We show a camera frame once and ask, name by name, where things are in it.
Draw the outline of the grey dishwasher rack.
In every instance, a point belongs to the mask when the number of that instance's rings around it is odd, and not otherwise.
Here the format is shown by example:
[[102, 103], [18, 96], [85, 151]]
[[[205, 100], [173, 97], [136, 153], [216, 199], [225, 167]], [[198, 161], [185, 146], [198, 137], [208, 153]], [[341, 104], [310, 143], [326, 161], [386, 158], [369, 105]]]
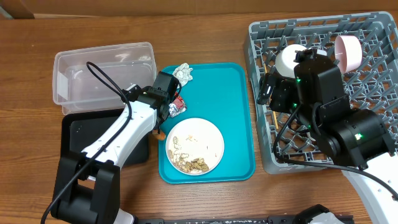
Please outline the grey dishwasher rack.
[[[360, 66], [341, 75], [351, 107], [376, 112], [395, 139], [397, 152], [397, 26], [388, 12], [253, 22], [244, 41], [244, 57], [254, 99], [257, 100], [260, 91], [261, 76], [275, 71], [275, 60], [280, 51], [288, 45], [299, 44], [324, 50], [334, 60], [334, 44], [339, 35], [353, 35], [361, 43]], [[289, 116], [276, 113], [277, 128], [268, 104], [255, 103], [255, 106], [261, 161], [267, 173], [321, 169], [279, 162], [274, 157], [272, 145]], [[289, 159], [333, 163], [306, 134], [287, 128], [280, 143], [285, 150], [283, 156]]]

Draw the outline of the clear plastic bin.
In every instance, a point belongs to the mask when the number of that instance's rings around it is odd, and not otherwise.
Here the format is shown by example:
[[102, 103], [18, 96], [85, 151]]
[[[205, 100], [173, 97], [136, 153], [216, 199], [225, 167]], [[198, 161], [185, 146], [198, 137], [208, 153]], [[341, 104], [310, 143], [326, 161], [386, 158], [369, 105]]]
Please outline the clear plastic bin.
[[98, 66], [120, 89], [151, 86], [157, 76], [153, 47], [148, 42], [106, 45], [59, 52], [53, 65], [53, 102], [64, 115], [122, 108], [116, 88], [94, 67]]

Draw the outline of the wooden chopstick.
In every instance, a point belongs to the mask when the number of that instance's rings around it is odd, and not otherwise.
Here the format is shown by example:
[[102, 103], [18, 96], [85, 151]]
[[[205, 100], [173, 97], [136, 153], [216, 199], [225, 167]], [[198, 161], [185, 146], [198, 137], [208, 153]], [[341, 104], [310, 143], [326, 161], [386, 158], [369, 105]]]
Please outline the wooden chopstick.
[[[267, 73], [267, 65], [264, 63], [263, 66], [264, 66], [265, 73]], [[277, 121], [277, 115], [276, 115], [275, 111], [272, 111], [272, 120], [273, 120], [273, 124], [275, 126], [275, 130], [277, 131], [279, 129], [279, 124]]]

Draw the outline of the white tissue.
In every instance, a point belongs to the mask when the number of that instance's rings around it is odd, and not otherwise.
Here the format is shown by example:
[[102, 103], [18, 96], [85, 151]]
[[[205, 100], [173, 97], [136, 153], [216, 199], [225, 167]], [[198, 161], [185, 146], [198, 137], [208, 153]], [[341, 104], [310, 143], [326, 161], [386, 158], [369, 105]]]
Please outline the white tissue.
[[183, 63], [173, 71], [172, 75], [179, 80], [181, 86], [185, 86], [189, 81], [193, 80], [192, 71], [193, 68], [189, 64]]

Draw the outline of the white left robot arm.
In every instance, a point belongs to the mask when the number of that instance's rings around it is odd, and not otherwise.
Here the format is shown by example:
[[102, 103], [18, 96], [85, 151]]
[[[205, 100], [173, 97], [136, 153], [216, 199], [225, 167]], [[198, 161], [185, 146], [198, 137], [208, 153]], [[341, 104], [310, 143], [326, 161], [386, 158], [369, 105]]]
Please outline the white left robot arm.
[[53, 199], [42, 215], [68, 223], [134, 223], [120, 207], [121, 168], [139, 141], [169, 117], [182, 89], [173, 75], [159, 72], [151, 86], [122, 90], [125, 109], [95, 142], [80, 153], [61, 155]]

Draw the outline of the pink plate with food scraps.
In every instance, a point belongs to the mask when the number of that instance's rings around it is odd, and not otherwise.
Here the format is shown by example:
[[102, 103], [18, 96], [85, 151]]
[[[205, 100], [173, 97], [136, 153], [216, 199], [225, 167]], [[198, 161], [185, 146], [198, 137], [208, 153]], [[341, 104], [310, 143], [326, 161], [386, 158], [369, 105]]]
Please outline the pink plate with food scraps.
[[214, 170], [224, 154], [221, 131], [203, 118], [188, 118], [177, 123], [165, 142], [168, 161], [182, 174], [204, 175]]

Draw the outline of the black rectangular tray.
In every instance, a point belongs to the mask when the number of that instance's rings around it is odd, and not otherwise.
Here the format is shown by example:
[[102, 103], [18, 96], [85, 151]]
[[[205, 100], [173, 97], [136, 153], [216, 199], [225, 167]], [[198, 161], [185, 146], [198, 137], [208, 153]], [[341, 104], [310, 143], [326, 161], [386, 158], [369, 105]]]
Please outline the black rectangular tray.
[[118, 119], [123, 109], [68, 114], [62, 120], [60, 155], [79, 154]]

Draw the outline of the orange carrot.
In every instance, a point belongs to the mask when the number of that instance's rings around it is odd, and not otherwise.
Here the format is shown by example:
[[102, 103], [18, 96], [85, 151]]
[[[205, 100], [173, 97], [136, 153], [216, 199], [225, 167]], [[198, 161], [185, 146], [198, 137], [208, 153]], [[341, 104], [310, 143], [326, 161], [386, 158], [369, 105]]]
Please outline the orange carrot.
[[161, 130], [153, 130], [152, 135], [159, 141], [164, 141], [166, 139], [165, 133]]

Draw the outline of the teal serving tray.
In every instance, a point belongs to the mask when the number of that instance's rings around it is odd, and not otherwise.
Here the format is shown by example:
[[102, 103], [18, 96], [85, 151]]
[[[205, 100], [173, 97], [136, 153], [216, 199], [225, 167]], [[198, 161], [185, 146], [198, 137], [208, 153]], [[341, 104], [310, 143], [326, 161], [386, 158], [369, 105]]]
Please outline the teal serving tray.
[[188, 118], [213, 123], [224, 139], [220, 163], [209, 173], [188, 175], [178, 171], [166, 156], [165, 142], [159, 142], [159, 174], [169, 184], [240, 181], [256, 170], [246, 76], [236, 63], [191, 65], [193, 79], [181, 96], [187, 105], [182, 114], [168, 118], [161, 126], [165, 133]]

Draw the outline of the white bowl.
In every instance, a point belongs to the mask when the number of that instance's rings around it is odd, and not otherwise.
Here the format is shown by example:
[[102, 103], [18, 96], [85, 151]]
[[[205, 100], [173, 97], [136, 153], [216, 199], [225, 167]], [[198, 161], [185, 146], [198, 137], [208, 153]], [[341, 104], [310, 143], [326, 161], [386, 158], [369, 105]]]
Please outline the white bowl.
[[311, 57], [319, 56], [321, 58], [327, 58], [327, 53], [324, 50], [306, 48], [299, 44], [288, 45], [276, 56], [275, 69], [277, 73], [285, 79], [296, 78], [294, 68], [299, 64], [295, 61], [296, 55], [298, 52], [304, 50], [314, 50], [315, 52], [310, 54]]

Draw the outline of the red foil snack wrapper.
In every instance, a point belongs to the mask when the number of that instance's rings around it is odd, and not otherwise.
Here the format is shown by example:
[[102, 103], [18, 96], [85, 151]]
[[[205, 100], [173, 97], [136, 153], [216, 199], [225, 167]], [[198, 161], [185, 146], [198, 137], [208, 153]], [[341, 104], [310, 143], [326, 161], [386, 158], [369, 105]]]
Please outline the red foil snack wrapper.
[[176, 93], [173, 102], [169, 104], [169, 116], [174, 118], [179, 114], [185, 112], [186, 109], [187, 106], [183, 98]]

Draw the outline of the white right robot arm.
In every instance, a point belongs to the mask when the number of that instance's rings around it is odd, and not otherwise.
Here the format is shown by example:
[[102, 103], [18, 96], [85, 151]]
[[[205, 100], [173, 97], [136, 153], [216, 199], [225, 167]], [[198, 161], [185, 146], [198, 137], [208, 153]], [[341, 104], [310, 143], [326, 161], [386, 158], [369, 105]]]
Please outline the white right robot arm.
[[[289, 118], [272, 146], [285, 163], [341, 170], [357, 191], [373, 223], [397, 223], [396, 142], [384, 121], [369, 109], [352, 108], [338, 66], [315, 49], [296, 53], [294, 77], [266, 73], [257, 103]], [[292, 160], [278, 151], [293, 120], [305, 126], [331, 164]]]

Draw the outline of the pink bowl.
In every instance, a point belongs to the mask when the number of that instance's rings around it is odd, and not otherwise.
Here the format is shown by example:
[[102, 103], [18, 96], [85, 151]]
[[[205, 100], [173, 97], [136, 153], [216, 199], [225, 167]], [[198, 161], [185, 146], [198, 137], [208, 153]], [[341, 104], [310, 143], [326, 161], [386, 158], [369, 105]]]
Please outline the pink bowl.
[[362, 61], [360, 41], [353, 35], [339, 35], [335, 39], [335, 58], [341, 73], [356, 70]]

